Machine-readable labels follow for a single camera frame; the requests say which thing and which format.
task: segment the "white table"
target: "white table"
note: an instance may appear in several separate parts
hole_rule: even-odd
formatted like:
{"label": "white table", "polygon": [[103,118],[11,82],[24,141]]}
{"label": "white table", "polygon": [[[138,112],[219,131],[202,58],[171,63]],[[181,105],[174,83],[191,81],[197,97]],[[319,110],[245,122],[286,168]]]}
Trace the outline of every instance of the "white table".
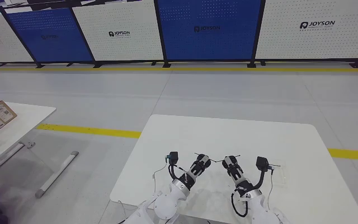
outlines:
{"label": "white table", "polygon": [[[270,207],[279,208],[292,224],[356,223],[358,205],[315,127],[309,124],[257,122],[185,116],[152,115],[136,143],[110,198],[138,205],[154,191],[153,173],[164,156],[178,151],[178,165],[188,169],[197,153],[213,160],[238,155],[253,184],[260,172],[257,156],[282,167],[274,172]],[[157,190],[169,192],[168,169],[156,174]],[[267,173],[260,188],[267,197]],[[197,178],[180,213],[225,223],[243,223],[230,203],[234,182],[221,163],[212,163]]]}
{"label": "white table", "polygon": [[[13,102],[6,102],[6,104],[17,114],[17,117],[0,129],[0,165],[4,164],[22,147],[32,148],[35,143],[26,139],[25,135],[56,111],[56,108],[47,106],[16,104]],[[61,168],[54,172],[49,180],[36,192],[37,198],[40,198],[46,192],[76,155],[78,155],[76,151],[71,153],[61,165]]]}

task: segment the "yellow floor line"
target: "yellow floor line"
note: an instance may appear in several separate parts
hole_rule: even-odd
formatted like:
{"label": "yellow floor line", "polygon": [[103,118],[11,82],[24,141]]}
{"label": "yellow floor line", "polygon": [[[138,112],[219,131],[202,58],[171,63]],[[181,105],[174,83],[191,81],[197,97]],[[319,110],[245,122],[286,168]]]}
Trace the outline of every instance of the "yellow floor line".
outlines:
{"label": "yellow floor line", "polygon": [[240,72],[240,71],[251,71],[251,72],[358,72],[358,69],[354,68],[162,68],[162,67],[101,67],[101,68],[0,68],[0,71],[202,71],[202,72]]}
{"label": "yellow floor line", "polygon": [[358,160],[358,150],[339,150],[336,148],[329,148],[329,153],[335,158],[350,158],[352,160]]}
{"label": "yellow floor line", "polygon": [[[139,138],[141,132],[133,132],[131,130],[115,130],[115,129],[102,129],[90,127],[78,127],[57,124],[40,124],[37,129],[40,130],[54,130],[57,132],[73,132],[82,134],[98,134],[102,136],[115,136],[124,138]],[[349,158],[358,160],[358,150],[339,150],[336,148],[329,148],[329,153],[335,158]]]}
{"label": "yellow floor line", "polygon": [[68,125],[56,124],[40,124],[37,129],[41,130],[55,130],[58,132],[74,132],[82,134],[98,134],[102,136],[116,136],[125,138],[139,138],[141,132],[133,132],[131,130],[114,130],[102,128],[76,127]]}

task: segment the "white pegboard panel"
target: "white pegboard panel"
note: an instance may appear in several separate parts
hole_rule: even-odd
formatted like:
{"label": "white pegboard panel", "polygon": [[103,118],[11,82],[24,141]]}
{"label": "white pegboard panel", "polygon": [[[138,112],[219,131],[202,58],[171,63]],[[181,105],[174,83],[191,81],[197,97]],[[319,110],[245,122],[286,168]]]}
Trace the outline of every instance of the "white pegboard panel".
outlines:
{"label": "white pegboard panel", "polygon": [[357,24],[358,0],[266,0],[256,58],[358,58]]}
{"label": "white pegboard panel", "polygon": [[163,60],[154,2],[73,9],[95,60]]}
{"label": "white pegboard panel", "polygon": [[3,15],[0,15],[0,62],[33,61]]}

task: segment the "cardboard box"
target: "cardboard box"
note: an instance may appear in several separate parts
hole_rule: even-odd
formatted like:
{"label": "cardboard box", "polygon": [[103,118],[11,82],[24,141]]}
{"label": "cardboard box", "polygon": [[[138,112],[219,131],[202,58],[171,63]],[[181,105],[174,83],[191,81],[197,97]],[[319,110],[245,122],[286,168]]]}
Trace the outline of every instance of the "cardboard box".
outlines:
{"label": "cardboard box", "polygon": [[4,101],[0,101],[0,129],[15,117],[17,114]]}

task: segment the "joyson logo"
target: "joyson logo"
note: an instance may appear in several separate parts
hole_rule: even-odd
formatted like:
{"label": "joyson logo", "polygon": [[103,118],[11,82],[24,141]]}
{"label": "joyson logo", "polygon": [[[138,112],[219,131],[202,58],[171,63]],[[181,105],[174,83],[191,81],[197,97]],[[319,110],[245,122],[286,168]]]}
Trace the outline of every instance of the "joyson logo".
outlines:
{"label": "joyson logo", "polygon": [[56,38],[58,38],[58,35],[41,35],[41,38],[43,40],[56,39]]}
{"label": "joyson logo", "polygon": [[109,31],[108,34],[112,38],[128,38],[130,36],[129,31]]}
{"label": "joyson logo", "polygon": [[220,26],[194,26],[194,32],[220,30]]}
{"label": "joyson logo", "polygon": [[300,29],[328,28],[333,27],[336,21],[302,22]]}

